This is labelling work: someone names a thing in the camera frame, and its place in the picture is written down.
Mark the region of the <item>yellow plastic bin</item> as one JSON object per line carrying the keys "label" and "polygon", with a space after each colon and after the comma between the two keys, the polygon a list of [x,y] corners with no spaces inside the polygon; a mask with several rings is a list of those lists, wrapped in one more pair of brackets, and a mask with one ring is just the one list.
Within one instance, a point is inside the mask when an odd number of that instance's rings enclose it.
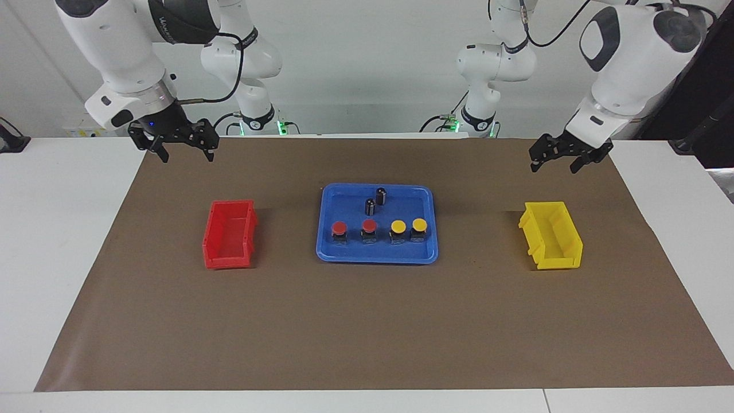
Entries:
{"label": "yellow plastic bin", "polygon": [[580,267],[584,243],[562,201],[526,202],[518,227],[538,270]]}

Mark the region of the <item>brown table mat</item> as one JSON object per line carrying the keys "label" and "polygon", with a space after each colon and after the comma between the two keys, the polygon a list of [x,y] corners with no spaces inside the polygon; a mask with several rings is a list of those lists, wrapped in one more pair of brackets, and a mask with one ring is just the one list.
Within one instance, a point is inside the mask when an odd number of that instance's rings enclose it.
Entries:
{"label": "brown table mat", "polygon": [[[529,167],[527,139],[223,139],[145,155],[35,389],[727,386],[734,369],[614,163]],[[424,185],[429,265],[315,254],[335,182]],[[213,201],[252,200],[249,268],[209,270]],[[538,270],[526,202],[562,201],[580,267]]]}

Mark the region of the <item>red plastic bin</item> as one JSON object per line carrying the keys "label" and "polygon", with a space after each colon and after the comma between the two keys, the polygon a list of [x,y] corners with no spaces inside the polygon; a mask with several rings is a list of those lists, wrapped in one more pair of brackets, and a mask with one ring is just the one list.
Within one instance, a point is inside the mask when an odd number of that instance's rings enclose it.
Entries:
{"label": "red plastic bin", "polygon": [[213,201],[202,241],[205,267],[209,270],[251,267],[257,225],[254,201]]}

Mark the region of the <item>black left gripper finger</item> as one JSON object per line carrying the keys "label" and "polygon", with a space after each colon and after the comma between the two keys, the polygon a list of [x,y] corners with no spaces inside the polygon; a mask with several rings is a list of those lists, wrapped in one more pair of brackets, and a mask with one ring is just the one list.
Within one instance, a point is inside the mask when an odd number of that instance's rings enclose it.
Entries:
{"label": "black left gripper finger", "polygon": [[569,143],[563,137],[543,134],[529,149],[530,169],[537,173],[546,162],[566,157],[568,149]]}
{"label": "black left gripper finger", "polygon": [[576,174],[590,163],[599,163],[605,159],[608,151],[588,151],[580,154],[569,166],[572,174]]}

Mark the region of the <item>black clamp mount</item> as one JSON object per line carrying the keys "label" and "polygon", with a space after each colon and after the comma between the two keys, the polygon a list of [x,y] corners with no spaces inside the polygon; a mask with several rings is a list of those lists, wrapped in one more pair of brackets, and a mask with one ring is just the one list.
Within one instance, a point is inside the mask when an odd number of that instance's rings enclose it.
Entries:
{"label": "black clamp mount", "polygon": [[0,116],[0,154],[21,153],[32,140],[13,123]]}

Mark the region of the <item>grey metal object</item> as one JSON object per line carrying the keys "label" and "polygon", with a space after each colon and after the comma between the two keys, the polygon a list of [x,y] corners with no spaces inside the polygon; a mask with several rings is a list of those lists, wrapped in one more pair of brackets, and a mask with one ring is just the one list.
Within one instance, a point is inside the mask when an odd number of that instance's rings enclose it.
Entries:
{"label": "grey metal object", "polygon": [[734,167],[708,168],[706,172],[734,205]]}

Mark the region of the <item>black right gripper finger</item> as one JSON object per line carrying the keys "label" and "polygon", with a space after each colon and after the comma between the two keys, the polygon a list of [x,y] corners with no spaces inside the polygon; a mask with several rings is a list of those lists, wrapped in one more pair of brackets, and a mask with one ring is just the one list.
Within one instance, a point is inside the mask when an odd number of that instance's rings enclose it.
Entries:
{"label": "black right gripper finger", "polygon": [[127,133],[139,151],[148,151],[158,156],[163,163],[168,163],[169,153],[163,146],[163,135],[147,136],[141,124],[129,124]]}
{"label": "black right gripper finger", "polygon": [[192,125],[192,139],[209,162],[214,160],[214,152],[218,149],[220,136],[209,119],[200,119]]}

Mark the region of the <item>blue plastic tray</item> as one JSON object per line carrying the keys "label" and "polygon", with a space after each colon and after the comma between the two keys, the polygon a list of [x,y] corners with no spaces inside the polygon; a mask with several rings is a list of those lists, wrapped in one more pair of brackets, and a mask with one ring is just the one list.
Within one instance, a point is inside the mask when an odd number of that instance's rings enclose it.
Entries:
{"label": "blue plastic tray", "polygon": [[[365,201],[375,199],[377,188],[387,190],[385,205],[377,205],[374,216],[365,215]],[[377,222],[377,241],[365,244],[360,237],[362,222]],[[425,241],[414,243],[411,225],[414,219],[425,219],[429,225]],[[392,245],[389,238],[390,224],[404,220],[407,225],[406,241]],[[346,245],[333,243],[333,222],[344,221],[348,225]],[[432,191],[420,185],[386,185],[364,183],[332,183],[322,191],[319,227],[315,253],[325,262],[359,264],[432,264],[439,255],[437,223]]]}

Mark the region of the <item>black equipment stand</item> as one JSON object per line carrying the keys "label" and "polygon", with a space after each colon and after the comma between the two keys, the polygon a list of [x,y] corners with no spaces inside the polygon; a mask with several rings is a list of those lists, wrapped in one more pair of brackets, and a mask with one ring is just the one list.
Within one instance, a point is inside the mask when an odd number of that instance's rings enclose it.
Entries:
{"label": "black equipment stand", "polygon": [[691,136],[690,149],[704,168],[734,168],[734,0],[726,0],[686,73],[635,139]]}

